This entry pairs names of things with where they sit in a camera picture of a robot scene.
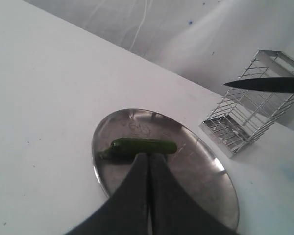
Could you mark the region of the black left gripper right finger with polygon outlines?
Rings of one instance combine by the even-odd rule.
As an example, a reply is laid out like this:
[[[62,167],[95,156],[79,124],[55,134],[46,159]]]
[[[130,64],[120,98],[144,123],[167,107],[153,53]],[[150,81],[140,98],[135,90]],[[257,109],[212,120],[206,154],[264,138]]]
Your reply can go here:
[[[162,154],[149,157],[150,208],[154,235],[235,235],[183,189]]]

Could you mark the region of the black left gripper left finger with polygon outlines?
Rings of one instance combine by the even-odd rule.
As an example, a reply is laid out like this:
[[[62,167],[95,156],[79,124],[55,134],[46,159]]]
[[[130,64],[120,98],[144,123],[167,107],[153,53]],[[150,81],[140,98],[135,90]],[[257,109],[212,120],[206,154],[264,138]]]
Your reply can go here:
[[[132,167],[115,193],[68,235],[148,234],[149,162],[145,153]]]

